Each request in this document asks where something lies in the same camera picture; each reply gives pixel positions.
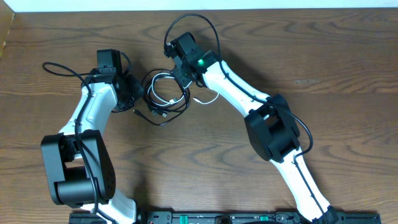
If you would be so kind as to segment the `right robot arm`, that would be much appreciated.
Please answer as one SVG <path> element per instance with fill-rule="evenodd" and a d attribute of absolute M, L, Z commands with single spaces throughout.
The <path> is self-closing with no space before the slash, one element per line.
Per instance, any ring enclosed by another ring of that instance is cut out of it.
<path fill-rule="evenodd" d="M 205 52 L 189 32 L 166 43 L 164 50 L 174 60 L 179 78 L 215 91 L 243 115 L 251 146 L 280 172 L 301 216 L 312 223 L 338 222 L 335 209 L 320 192 L 303 159 L 305 151 L 299 142 L 303 122 L 291 112 L 283 96 L 269 96 L 252 87 L 219 53 Z"/>

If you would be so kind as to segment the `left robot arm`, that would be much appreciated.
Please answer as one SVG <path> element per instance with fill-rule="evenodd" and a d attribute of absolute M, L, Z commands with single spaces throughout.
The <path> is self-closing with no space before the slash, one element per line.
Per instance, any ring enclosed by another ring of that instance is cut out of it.
<path fill-rule="evenodd" d="M 54 204 L 73 209 L 69 223 L 139 223 L 136 202 L 116 187 L 103 134 L 110 115 L 131 109 L 143 89 L 129 76 L 131 67 L 123 68 L 124 52 L 98 50 L 96 57 L 97 66 L 88 73 L 42 64 L 46 72 L 61 68 L 81 81 L 81 98 L 71 118 L 40 143 L 50 197 Z"/>

